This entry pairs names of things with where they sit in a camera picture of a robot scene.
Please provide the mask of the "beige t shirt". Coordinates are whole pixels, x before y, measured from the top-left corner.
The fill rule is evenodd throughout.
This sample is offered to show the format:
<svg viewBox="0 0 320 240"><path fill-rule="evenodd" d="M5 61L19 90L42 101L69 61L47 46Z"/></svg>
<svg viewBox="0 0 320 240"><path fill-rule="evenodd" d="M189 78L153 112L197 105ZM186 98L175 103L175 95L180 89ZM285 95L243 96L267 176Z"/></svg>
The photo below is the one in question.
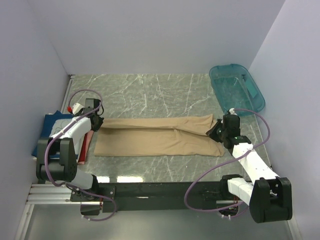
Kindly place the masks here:
<svg viewBox="0 0 320 240"><path fill-rule="evenodd" d="M221 143L207 133L217 123L213 115L171 118L108 118L98 131L97 157L213 156Z"/></svg>

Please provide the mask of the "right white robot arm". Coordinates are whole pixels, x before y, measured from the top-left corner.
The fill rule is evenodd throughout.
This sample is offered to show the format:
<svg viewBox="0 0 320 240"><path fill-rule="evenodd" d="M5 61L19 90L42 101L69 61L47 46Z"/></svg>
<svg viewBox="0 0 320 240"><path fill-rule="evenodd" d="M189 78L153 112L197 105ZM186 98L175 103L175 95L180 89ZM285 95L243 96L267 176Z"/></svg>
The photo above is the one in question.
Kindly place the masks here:
<svg viewBox="0 0 320 240"><path fill-rule="evenodd" d="M222 196L236 196L242 200L256 223L291 220L291 182L267 166L249 138L241 134L240 117L225 114L206 134L229 150L250 179L246 181L236 174L223 176L220 181Z"/></svg>

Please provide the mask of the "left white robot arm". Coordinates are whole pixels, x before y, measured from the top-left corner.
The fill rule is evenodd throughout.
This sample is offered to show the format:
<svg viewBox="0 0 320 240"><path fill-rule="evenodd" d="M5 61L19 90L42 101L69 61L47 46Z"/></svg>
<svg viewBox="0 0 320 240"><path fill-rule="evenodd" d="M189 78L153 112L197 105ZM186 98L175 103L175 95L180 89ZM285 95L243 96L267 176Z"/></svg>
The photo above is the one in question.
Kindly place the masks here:
<svg viewBox="0 0 320 240"><path fill-rule="evenodd" d="M62 130L38 140L35 170L38 180L54 182L58 187L65 184L92 198L98 196L97 177L78 170L75 145L89 131L99 130L104 120L98 114L100 109L103 109L100 99L87 98L84 108Z"/></svg>

